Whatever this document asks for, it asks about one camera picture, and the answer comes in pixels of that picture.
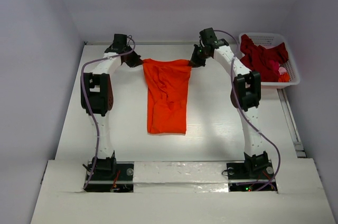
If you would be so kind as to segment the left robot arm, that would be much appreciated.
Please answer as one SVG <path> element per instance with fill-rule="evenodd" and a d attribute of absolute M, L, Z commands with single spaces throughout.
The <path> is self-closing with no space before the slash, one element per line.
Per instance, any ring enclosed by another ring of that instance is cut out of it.
<path fill-rule="evenodd" d="M 85 166 L 90 179 L 113 179 L 117 176 L 109 123 L 109 113 L 114 104 L 111 76 L 124 63 L 131 68 L 142 64 L 135 48 L 131 35 L 115 34 L 103 57 L 86 62 L 81 68 L 81 107 L 89 115 L 96 136 L 95 155 Z"/>

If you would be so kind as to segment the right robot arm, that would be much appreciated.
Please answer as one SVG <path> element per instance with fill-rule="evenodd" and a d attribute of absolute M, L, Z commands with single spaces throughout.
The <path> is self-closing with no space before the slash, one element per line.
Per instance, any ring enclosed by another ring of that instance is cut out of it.
<path fill-rule="evenodd" d="M 259 72 L 247 68 L 233 53 L 225 39 L 218 39 L 213 28 L 199 33 L 200 43 L 194 45 L 189 65 L 205 66 L 208 58 L 218 62 L 231 78 L 230 99 L 237 109 L 245 140 L 244 161 L 227 163 L 226 176 L 231 180 L 255 180 L 271 166 L 262 143 L 258 121 L 261 100 Z"/>

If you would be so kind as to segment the orange t shirt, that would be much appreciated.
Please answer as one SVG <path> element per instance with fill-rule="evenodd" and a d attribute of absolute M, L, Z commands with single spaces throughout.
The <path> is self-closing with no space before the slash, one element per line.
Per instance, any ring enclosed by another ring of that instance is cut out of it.
<path fill-rule="evenodd" d="M 192 67 L 188 60 L 143 60 L 147 84 L 147 132 L 185 134 Z"/>

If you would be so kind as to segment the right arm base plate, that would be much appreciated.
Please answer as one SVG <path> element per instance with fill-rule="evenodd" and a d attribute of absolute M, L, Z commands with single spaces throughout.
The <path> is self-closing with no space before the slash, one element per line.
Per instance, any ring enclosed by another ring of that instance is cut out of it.
<path fill-rule="evenodd" d="M 270 164 L 265 170 L 250 174 L 241 162 L 227 163 L 222 175 L 228 179 L 230 192 L 274 191 L 277 192 L 274 170 Z"/>

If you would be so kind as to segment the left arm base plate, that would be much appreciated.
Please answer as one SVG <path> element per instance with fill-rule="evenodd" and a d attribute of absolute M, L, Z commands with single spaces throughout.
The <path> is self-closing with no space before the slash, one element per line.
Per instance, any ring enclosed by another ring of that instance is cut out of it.
<path fill-rule="evenodd" d="M 129 193 L 134 191 L 134 162 L 118 162 L 116 174 L 93 174 L 86 192 Z"/>

